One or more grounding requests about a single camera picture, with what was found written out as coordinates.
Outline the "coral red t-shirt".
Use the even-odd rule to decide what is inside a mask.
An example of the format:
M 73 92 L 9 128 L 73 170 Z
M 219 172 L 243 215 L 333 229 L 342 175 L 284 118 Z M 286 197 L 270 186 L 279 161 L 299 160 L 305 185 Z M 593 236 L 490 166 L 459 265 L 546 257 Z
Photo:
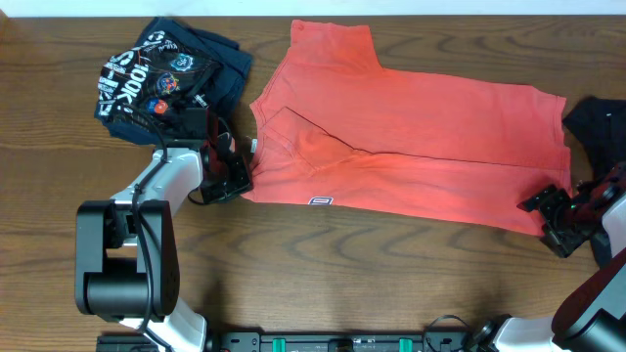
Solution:
M 541 234 L 519 209 L 569 189 L 565 98 L 383 67 L 370 29 L 296 20 L 251 104 L 248 200 L 345 206 Z

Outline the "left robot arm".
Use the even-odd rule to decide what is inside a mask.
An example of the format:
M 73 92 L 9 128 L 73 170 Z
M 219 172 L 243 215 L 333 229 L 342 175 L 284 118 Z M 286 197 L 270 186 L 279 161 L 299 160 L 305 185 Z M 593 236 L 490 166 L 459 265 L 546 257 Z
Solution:
M 194 192 L 197 203 L 226 202 L 248 191 L 247 163 L 228 123 L 209 110 L 199 139 L 168 138 L 163 122 L 132 105 L 129 120 L 156 135 L 150 164 L 108 200 L 77 209 L 74 297 L 78 310 L 129 331 L 98 337 L 99 351 L 216 351 L 207 319 L 179 295 L 173 217 Z

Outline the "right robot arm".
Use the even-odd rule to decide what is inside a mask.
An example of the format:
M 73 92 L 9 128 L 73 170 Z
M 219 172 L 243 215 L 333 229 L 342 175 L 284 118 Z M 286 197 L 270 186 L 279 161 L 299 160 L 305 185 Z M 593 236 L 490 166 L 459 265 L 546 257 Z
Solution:
M 600 270 L 574 290 L 554 316 L 503 315 L 468 340 L 468 351 L 623 351 L 625 349 L 625 164 L 578 187 L 578 195 L 551 185 L 521 202 L 543 219 L 541 242 L 566 258 L 584 242 L 594 246 Z

